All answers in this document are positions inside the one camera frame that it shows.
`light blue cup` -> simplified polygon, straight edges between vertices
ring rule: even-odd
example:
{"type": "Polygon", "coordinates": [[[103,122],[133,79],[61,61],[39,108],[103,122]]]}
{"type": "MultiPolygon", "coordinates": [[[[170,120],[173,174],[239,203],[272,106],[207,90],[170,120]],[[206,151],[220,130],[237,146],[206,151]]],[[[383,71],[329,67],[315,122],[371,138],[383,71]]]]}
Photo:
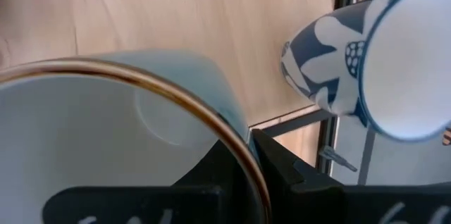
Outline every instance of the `light blue cup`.
{"type": "Polygon", "coordinates": [[[257,218],[266,183],[233,91],[209,59],[124,51],[0,71],[0,221],[40,223],[77,186],[171,186],[220,139],[249,181],[257,218]]]}
{"type": "Polygon", "coordinates": [[[321,108],[414,142],[450,122],[450,38],[451,0],[366,0],[297,33],[281,68],[321,108]]]}

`black holder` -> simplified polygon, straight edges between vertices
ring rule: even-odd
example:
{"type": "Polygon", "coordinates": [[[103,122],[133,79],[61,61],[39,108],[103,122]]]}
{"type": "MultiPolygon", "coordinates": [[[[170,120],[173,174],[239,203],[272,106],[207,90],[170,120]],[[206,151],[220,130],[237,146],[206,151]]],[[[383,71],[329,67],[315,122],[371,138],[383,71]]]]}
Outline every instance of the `black holder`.
{"type": "MultiPolygon", "coordinates": [[[[273,223],[451,223],[450,186],[342,185],[263,131],[252,138],[273,223]]],[[[48,200],[42,217],[45,224],[256,223],[254,209],[244,174],[218,141],[173,186],[67,189],[48,200]]]]}

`white flower design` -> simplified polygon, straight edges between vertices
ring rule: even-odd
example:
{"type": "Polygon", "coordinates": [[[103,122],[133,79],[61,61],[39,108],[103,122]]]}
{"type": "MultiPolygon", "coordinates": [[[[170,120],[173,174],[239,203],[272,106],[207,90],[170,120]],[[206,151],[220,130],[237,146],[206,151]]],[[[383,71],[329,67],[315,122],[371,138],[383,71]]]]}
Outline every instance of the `white flower design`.
{"type": "Polygon", "coordinates": [[[342,25],[331,16],[316,21],[314,31],[317,39],[336,50],[309,59],[300,69],[312,82],[318,84],[339,79],[335,101],[331,106],[328,104],[327,87],[316,93],[315,100],[321,108],[339,115],[354,111],[359,96],[355,78],[359,58],[369,31],[387,5],[388,0],[373,0],[370,3],[364,16],[363,33],[342,25]]]}
{"type": "Polygon", "coordinates": [[[306,91],[310,91],[309,86],[305,82],[304,76],[302,76],[299,66],[296,63],[295,57],[290,47],[288,47],[282,55],[282,64],[285,66],[288,75],[285,75],[285,79],[288,84],[298,93],[303,95],[298,89],[301,87],[306,91]]]}

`cup rim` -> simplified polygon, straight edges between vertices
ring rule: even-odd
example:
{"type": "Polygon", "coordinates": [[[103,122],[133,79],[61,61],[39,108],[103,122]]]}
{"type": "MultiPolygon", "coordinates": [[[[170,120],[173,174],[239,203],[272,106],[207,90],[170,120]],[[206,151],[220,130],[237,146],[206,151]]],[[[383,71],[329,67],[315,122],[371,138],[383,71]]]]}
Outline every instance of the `cup rim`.
{"type": "Polygon", "coordinates": [[[366,59],[366,53],[368,51],[369,44],[371,43],[371,40],[373,39],[374,32],[377,30],[379,24],[381,23],[382,19],[387,15],[387,13],[392,9],[394,5],[396,5],[401,0],[389,0],[387,7],[385,7],[382,11],[382,13],[377,17],[376,21],[374,22],[373,26],[371,27],[368,36],[366,37],[366,44],[363,48],[363,56],[361,58],[361,61],[357,67],[357,82],[358,82],[358,90],[359,90],[359,97],[360,97],[360,104],[362,105],[362,108],[364,110],[364,114],[366,118],[369,120],[369,125],[378,133],[389,137],[395,141],[403,142],[403,143],[415,143],[415,142],[424,142],[429,140],[432,137],[438,136],[445,128],[444,125],[443,128],[439,128],[435,132],[432,132],[429,135],[421,136],[421,137],[396,137],[384,129],[382,129],[378,123],[374,120],[374,118],[371,116],[371,113],[368,110],[368,107],[366,105],[366,99],[363,91],[363,70],[364,70],[364,64],[366,59]]]}
{"type": "Polygon", "coordinates": [[[259,220],[271,222],[269,192],[256,159],[241,136],[200,98],[147,70],[97,58],[57,58],[6,68],[0,71],[0,85],[55,75],[100,77],[139,87],[166,98],[200,119],[224,143],[243,169],[257,203],[259,220]]]}

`gold rim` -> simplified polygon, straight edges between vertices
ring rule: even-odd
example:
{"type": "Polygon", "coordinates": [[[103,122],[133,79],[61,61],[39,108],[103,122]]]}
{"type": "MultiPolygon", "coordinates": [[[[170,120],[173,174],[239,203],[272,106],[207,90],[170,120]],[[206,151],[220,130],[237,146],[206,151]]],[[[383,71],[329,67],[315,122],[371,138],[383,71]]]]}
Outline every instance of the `gold rim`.
{"type": "Polygon", "coordinates": [[[88,75],[117,80],[171,100],[207,124],[232,152],[260,204],[260,220],[270,223],[271,203],[263,174],[244,141],[216,112],[183,88],[140,68],[93,58],[59,58],[28,63],[0,72],[0,84],[48,75],[88,75]]]}

